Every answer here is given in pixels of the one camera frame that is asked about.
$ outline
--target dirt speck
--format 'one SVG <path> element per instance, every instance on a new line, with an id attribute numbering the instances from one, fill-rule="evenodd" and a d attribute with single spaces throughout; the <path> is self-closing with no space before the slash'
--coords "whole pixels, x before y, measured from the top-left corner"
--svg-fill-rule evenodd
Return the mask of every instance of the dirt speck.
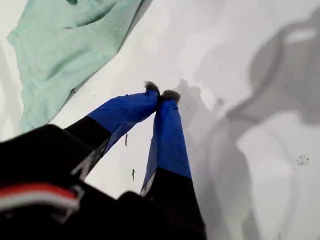
<path id="1" fill-rule="evenodd" d="M 308 154 L 301 154 L 295 161 L 298 167 L 303 167 L 309 164 L 310 156 Z"/>
<path id="2" fill-rule="evenodd" d="M 125 135 L 125 140 L 124 140 L 125 146 L 127 146 L 127 142 L 128 142 L 128 133 Z"/>
<path id="3" fill-rule="evenodd" d="M 132 168 L 132 179 L 133 179 L 133 181 L 135 181 L 135 169 L 134 168 Z"/>

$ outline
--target white floor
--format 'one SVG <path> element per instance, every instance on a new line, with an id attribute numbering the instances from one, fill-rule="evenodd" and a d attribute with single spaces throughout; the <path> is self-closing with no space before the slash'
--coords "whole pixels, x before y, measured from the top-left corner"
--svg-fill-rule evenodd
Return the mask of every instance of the white floor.
<path id="1" fill-rule="evenodd" d="M 0 3 L 0 140 L 17 135 L 23 109 L 6 36 L 25 3 Z M 320 1 L 147 0 L 144 8 L 119 54 L 52 122 L 66 127 L 112 97 L 142 92 L 144 81 L 175 89 L 210 239 L 320 240 Z M 138 193 L 152 126 L 153 116 L 135 126 L 87 182 L 114 197 Z"/>

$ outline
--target mint green towel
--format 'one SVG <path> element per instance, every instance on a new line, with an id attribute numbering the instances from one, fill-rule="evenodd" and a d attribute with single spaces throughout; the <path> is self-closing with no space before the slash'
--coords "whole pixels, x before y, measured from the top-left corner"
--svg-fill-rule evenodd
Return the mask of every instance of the mint green towel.
<path id="1" fill-rule="evenodd" d="M 142 1 L 27 1 L 7 38 L 22 82 L 21 132 L 52 120 L 72 90 L 115 56 Z"/>

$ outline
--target white stripe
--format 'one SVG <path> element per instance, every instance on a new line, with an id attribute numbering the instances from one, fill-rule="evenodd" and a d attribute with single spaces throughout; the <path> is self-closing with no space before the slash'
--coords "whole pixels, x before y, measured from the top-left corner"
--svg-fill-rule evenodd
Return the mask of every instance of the white stripe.
<path id="1" fill-rule="evenodd" d="M 71 199 L 43 191 L 33 191 L 0 197 L 0 212 L 11 208 L 27 206 L 30 204 L 54 205 L 59 208 L 75 210 L 79 208 L 79 201 L 77 199 Z"/>

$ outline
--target red stripe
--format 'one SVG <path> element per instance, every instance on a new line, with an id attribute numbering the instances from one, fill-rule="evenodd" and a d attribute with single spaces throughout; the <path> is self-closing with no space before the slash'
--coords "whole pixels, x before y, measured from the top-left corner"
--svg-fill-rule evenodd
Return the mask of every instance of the red stripe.
<path id="1" fill-rule="evenodd" d="M 71 199 L 77 198 L 76 194 L 74 194 L 69 190 L 66 190 L 56 185 L 43 183 L 43 182 L 24 183 L 24 184 L 17 184 L 17 185 L 2 187 L 0 188 L 0 198 L 7 197 L 9 195 L 16 195 L 16 194 L 30 193 L 30 192 L 49 192 L 49 193 L 60 195 L 66 198 L 71 198 Z"/>

